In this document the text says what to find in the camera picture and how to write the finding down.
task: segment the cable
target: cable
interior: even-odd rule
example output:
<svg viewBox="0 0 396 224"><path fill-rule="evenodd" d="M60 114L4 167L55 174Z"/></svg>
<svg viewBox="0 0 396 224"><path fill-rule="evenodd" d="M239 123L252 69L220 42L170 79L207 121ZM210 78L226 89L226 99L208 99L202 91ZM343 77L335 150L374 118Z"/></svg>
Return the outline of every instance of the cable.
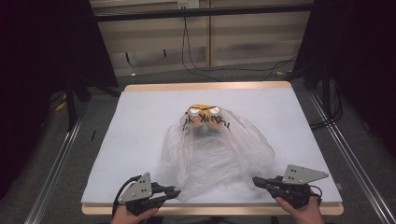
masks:
<svg viewBox="0 0 396 224"><path fill-rule="evenodd" d="M302 77L304 74L309 72L309 69L311 69L312 67L317 65L317 63L318 63L318 61L312 61L312 62L304 65L303 67L300 67L298 69L293 69L293 72L290 73L288 76L284 77L282 80L290 82L295 78Z"/></svg>
<svg viewBox="0 0 396 224"><path fill-rule="evenodd" d="M188 45L188 50L189 50L190 62L191 62L192 66L193 66L195 69L197 69L197 70L199 70L199 71L201 71L201 72L216 72L216 71L250 71L250 72L266 72L266 71L270 71L270 73L269 73L266 77L260 79L260 81L264 81L265 79L267 79L268 77L270 77L270 76L272 75L272 73L274 72L275 69L277 69L277 68L279 68L279 67L285 65L286 63L294 62L294 59L296 58L296 56L291 57L290 59L288 59L288 60L286 60L286 61L278 62L278 63L276 63L274 66L272 66L271 68L266 68L266 69L250 69L250 68L214 68L214 69L202 69L202 68L199 68L199 67L197 67L197 66L195 65L195 63L193 62L192 57L191 57L191 46L190 46L189 29L188 29L188 27L187 27L187 20L186 20L186 18L184 18L183 45L182 45L182 50L181 50L181 61L182 61L182 63L183 63L183 66L184 66L190 73L192 73L192 74L194 74L194 75L203 76L203 77L208 77L208 78L211 78L211 79L213 79L213 80L215 80L215 81L218 81L218 82L222 82L222 80L219 80L219 79L216 79L216 78L214 78L214 77L210 77L210 76L207 76L207 75L204 75L204 74L192 72L192 71L186 66L186 64L184 63L184 46L185 46L185 41L184 41L184 40L185 40L186 36L187 36L187 45Z"/></svg>
<svg viewBox="0 0 396 224"><path fill-rule="evenodd" d="M130 183L135 181L135 177L130 178L129 180L127 180L122 187L120 188L119 192L117 193L116 199L114 199L114 203L113 203L113 209L111 212L111 216L114 217L114 215L116 215L116 211L117 211L117 207L120 205L119 203L119 197L122 194L122 191L126 188L127 185L129 185Z"/></svg>
<svg viewBox="0 0 396 224"><path fill-rule="evenodd" d="M322 119L322 118L317 118L314 121L312 121L309 126L311 127L311 130L319 129L326 127L329 124L332 124L339 120L343 116L343 104L341 101L341 94L338 86L335 86L335 92L332 98L332 103L334 105L334 113L331 112L329 115L330 117L326 120L317 122L317 120Z"/></svg>
<svg viewBox="0 0 396 224"><path fill-rule="evenodd" d="M318 195L318 196L321 198L321 196L322 196L322 191L321 191L321 189L320 189L319 187L317 187L317 186L313 186L313 185L310 185L310 186L309 186L309 188L318 189L318 190L319 190L319 192L320 192L320 194L316 194L316 195Z"/></svg>

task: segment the human hand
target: human hand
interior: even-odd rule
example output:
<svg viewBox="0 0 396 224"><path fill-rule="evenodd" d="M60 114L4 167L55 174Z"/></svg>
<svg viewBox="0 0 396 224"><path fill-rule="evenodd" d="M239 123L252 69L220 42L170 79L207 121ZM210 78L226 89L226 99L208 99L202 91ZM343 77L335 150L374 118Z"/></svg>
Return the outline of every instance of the human hand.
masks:
<svg viewBox="0 0 396 224"><path fill-rule="evenodd" d="M138 224L145 219L149 219L157 212L158 208L150 208L139 216L135 216L126 209L125 205L119 205L116 214L111 220L111 224Z"/></svg>
<svg viewBox="0 0 396 224"><path fill-rule="evenodd" d="M324 224L323 217L319 210L318 199L315 196L309 198L309 203L299 209L294 209L281 197L275 200L286 212L290 213L298 224Z"/></svg>

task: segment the plastic bag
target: plastic bag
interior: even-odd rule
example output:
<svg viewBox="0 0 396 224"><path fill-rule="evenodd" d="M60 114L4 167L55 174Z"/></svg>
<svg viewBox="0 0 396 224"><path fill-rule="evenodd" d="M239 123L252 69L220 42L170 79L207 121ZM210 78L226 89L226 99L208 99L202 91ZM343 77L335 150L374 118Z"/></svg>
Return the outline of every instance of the plastic bag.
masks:
<svg viewBox="0 0 396 224"><path fill-rule="evenodd" d="M251 177L270 171L275 152L246 119L211 105L192 105L164 138L162 163L173 168L183 201L235 177L253 188Z"/></svg>

